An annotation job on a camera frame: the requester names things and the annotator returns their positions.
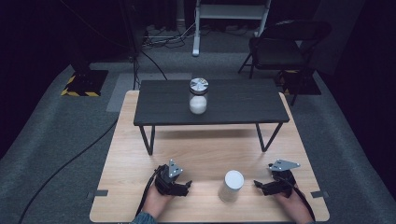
cup lid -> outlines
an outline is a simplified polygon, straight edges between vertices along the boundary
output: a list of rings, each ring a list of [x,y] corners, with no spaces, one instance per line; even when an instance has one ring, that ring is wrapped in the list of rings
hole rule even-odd
[[[225,175],[225,183],[230,189],[241,189],[244,186],[244,182],[244,177],[238,171],[231,170]]]
[[[205,94],[208,87],[209,83],[202,77],[197,77],[190,81],[190,91],[196,95]]]

black table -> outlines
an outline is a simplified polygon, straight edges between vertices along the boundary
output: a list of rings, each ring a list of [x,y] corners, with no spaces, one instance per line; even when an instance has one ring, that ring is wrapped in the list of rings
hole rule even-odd
[[[273,142],[289,116],[272,79],[208,80],[208,102],[204,114],[190,112],[189,80],[143,80],[134,115],[146,149],[152,155],[155,126],[256,124],[262,151]],[[278,123],[267,145],[262,141],[260,123]],[[144,126],[151,126],[150,143]]]

table leg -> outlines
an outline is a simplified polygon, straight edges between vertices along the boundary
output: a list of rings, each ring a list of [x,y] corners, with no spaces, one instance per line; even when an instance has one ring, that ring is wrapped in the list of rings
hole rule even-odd
[[[259,32],[255,32],[254,35],[260,36],[262,34],[262,31],[265,28],[265,23],[267,22],[267,17],[268,17],[268,13],[270,10],[270,6],[271,6],[271,0],[266,0],[265,1],[265,7],[264,7],[264,12],[262,13],[262,21],[260,23],[260,29]]]
[[[197,57],[199,55],[200,16],[201,16],[201,0],[197,0],[196,6],[195,6],[195,35],[194,35],[194,44],[192,46],[192,56],[194,56],[194,57]]]
[[[268,150],[268,147],[271,146],[271,143],[274,141],[275,136],[279,132],[280,127],[282,127],[283,123],[278,123],[274,133],[272,134],[270,140],[267,143],[267,146],[264,145],[264,142],[262,141],[262,130],[260,129],[259,123],[256,123],[256,129],[257,129],[257,134],[259,135],[259,140],[260,140],[260,145],[262,146],[262,152],[266,152]]]
[[[150,140],[148,140],[148,137],[146,136],[145,128],[144,126],[139,126],[140,132],[142,133],[143,141],[145,142],[146,150],[148,151],[148,154],[151,156],[152,151],[154,148],[154,136],[155,136],[155,126],[151,126],[151,137]]]

sleeve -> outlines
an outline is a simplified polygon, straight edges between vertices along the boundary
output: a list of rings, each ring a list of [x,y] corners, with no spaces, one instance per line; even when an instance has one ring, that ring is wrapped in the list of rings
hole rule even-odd
[[[149,213],[140,212],[131,224],[157,224],[157,221]]]

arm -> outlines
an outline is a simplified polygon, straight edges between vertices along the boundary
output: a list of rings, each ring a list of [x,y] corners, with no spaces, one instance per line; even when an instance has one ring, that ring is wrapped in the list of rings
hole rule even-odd
[[[274,194],[274,197],[282,205],[283,209],[285,209],[288,216],[297,224],[315,223],[303,200],[295,190],[291,192],[289,198],[282,193]]]
[[[166,205],[174,198],[172,195],[161,195],[154,185],[148,189],[148,196],[142,211],[131,224],[154,224],[156,219],[165,209]]]

